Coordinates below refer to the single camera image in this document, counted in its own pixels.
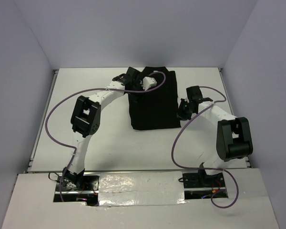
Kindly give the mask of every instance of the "purple cable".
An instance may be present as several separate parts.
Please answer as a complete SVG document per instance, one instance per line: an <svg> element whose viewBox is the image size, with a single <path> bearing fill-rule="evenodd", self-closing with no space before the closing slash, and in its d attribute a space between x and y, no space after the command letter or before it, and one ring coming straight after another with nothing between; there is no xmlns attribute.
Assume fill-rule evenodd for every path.
<svg viewBox="0 0 286 229"><path fill-rule="evenodd" d="M152 88L152 89L150 89L150 90L147 90L147 91L132 91L132 90L123 90L123 89L115 89L115 88L92 88L92 89L86 89L86 90L82 90L82 91L76 92L76 93L74 93L74 94L71 94L71 95L69 95L68 97L64 98L64 99L61 100L59 103L57 103L57 104L52 108L52 110L49 112L49 114L48 114L48 116L47 116L47 118L46 118L46 120L45 120L45 124L44 124L44 125L45 125L46 133L47 133L47 135L49 136L49 138L50 138L53 142L55 142L55 143L57 143L57 144L59 144L59 145L61 145L61 146L74 149L73 155L72 155L72 157L71 157L69 163L67 164L66 168L63 170L62 176L61 176L61 178L60 178L59 191L60 191L60 196L61 196L61 201L62 201L62 202L64 202L63 197L62 197L62 182L63 182L63 180L64 180L64 176L65 176L65 174L66 174L66 171L70 168L70 166L71 166L71 164L72 164L72 161L74 160L74 157L75 157L77 148L76 148L75 146L68 145L68 144L65 144L65 143L63 143L63 142L58 141L57 139L55 139L55 138L50 134L49 128L48 128L48 122L49 122L49 118L50 118L50 116L52 115L52 113L56 110L57 107L59 107L62 103L64 103L64 102L67 101L68 99L70 99L70 98L72 98L72 97L74 97L74 96L76 96L76 95L78 95L78 94L82 94L82 93L84 93L84 92L106 91L106 90L109 90L109 91L118 91L118 92L126 92L126 93L139 93L139 94L140 94L140 93L152 92L152 91L154 91L154 90L157 90L159 87L161 87L161 86L165 83L165 80L166 80L166 76L165 76L165 74L164 74L163 72L153 72L153 73L150 73L148 76L152 76L152 75L157 74L157 73L160 73L160 74L163 75L163 80L162 80L162 82L161 82L158 86L156 86L156 87L154 87L154 88Z"/></svg>
<svg viewBox="0 0 286 229"><path fill-rule="evenodd" d="M177 135L176 139L174 140L173 147L172 147L172 152L171 152L171 157L172 157L173 163L174 163L176 166L178 166L179 168L193 169L193 170L199 170L199 169L208 170L208 169L210 169L210 170L224 171L224 172L226 172L227 174L229 174L230 177L232 178L232 180L234 181L235 186L236 186L236 197L235 197L235 199L233 200L233 202L232 202L231 204L227 205L227 206L220 206L220 205L217 205L216 203L214 203L213 197L214 197L218 192L224 192L224 190L219 190L219 191L213 193L212 196L211 196L211 202L212 202L212 204L214 204L216 207L218 207L218 208L229 208L229 207L233 206L233 205L236 203L236 201L237 201L237 199L238 199L238 196L239 196L238 183L237 183L236 179L234 178L234 176L233 176L229 171L227 171L227 170L225 170L225 169L222 169L222 168L185 167L185 166L182 166L182 165L178 164L178 163L175 161L175 158L174 158L174 150L175 150L177 141L178 141L178 139L180 138L180 136L181 136L181 134L183 133L183 131L189 126L189 124L190 124L192 121L194 121L198 116L200 116L202 113L206 112L206 111L209 110L211 107L213 107L215 103L222 103L222 102L227 101L227 98L225 97L225 95L224 95L223 93L221 93L219 90L215 89L215 88L208 87L208 86L201 86L200 88L207 88L207 89L211 89L211 90L213 90L213 91L216 91L216 92L218 92L218 93L224 98L224 100L216 100L213 104L211 104L211 105L208 106L207 108L203 109L202 111L198 112L198 114L196 114L193 118L191 118L190 121L188 121L188 122L184 125L184 127L182 127L182 129L180 130L180 132L179 132L179 134Z"/></svg>

